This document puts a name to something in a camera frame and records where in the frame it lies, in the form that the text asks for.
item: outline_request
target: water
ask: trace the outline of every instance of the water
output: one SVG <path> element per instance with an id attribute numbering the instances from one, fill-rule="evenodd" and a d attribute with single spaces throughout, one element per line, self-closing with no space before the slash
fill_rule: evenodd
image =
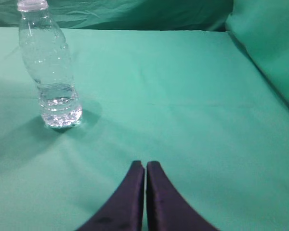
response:
<path id="1" fill-rule="evenodd" d="M 41 115 L 51 128 L 67 128 L 81 122 L 82 108 L 75 88 L 67 84 L 38 86 Z"/>
<path id="2" fill-rule="evenodd" d="M 43 120 L 51 128 L 68 128 L 80 123 L 82 108 L 74 87 L 68 44 L 46 3 L 19 2 L 19 45 L 26 69 L 39 90 Z"/>

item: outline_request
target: water bottle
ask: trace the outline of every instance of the water bottle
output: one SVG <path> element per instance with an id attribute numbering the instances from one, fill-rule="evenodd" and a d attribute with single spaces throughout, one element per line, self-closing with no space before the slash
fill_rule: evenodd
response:
<path id="1" fill-rule="evenodd" d="M 22 14 L 19 45 L 39 92 L 41 116 L 51 128 L 73 127 L 81 121 L 82 107 L 64 34 L 46 0 L 18 0 L 17 7 Z"/>

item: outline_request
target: green cloth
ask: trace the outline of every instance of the green cloth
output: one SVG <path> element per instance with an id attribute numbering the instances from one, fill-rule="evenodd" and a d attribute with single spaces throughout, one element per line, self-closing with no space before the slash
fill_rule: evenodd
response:
<path id="1" fill-rule="evenodd" d="M 235 0 L 227 25 L 289 101 L 289 0 Z"/>
<path id="2" fill-rule="evenodd" d="M 0 26 L 18 26 L 17 0 L 0 0 Z M 233 0 L 48 0 L 61 28 L 224 30 Z"/>
<path id="3" fill-rule="evenodd" d="M 58 132 L 0 28 L 0 231 L 76 229 L 132 160 L 221 230 L 289 231 L 289 111 L 226 32 L 63 32 L 84 120 Z"/>

